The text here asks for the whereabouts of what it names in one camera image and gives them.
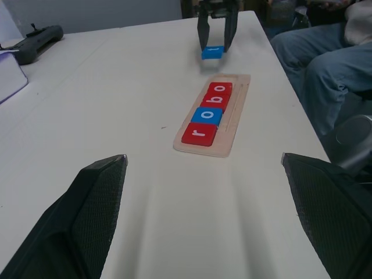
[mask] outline person's leg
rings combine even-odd
[[[327,52],[305,70],[301,104],[318,136],[329,133],[348,92],[372,89],[372,42]]]
[[[344,29],[345,23],[317,26],[285,32],[271,40],[271,45],[300,99],[303,69],[316,56],[347,47]]]

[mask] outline game controller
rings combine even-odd
[[[35,24],[31,24],[31,26],[34,31],[26,34],[26,39],[14,46],[1,48],[2,51],[16,51],[13,54],[19,65],[33,63],[46,45],[63,38],[61,26],[50,26],[43,29],[36,29]]]

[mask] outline wooden board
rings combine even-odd
[[[203,97],[207,93],[209,84],[212,82],[232,83],[233,86],[230,101],[227,105],[225,113],[222,116],[213,144],[209,147],[183,144],[181,142],[182,136],[185,133],[185,130],[189,125],[196,109],[199,107]],[[245,97],[247,95],[250,82],[251,76],[243,74],[218,74],[214,77],[211,77],[204,86],[202,92],[197,97],[189,114],[178,131],[173,142],[173,148],[183,152],[215,157],[227,157],[230,154],[231,148],[233,147],[235,133],[238,129],[240,115],[243,111]]]

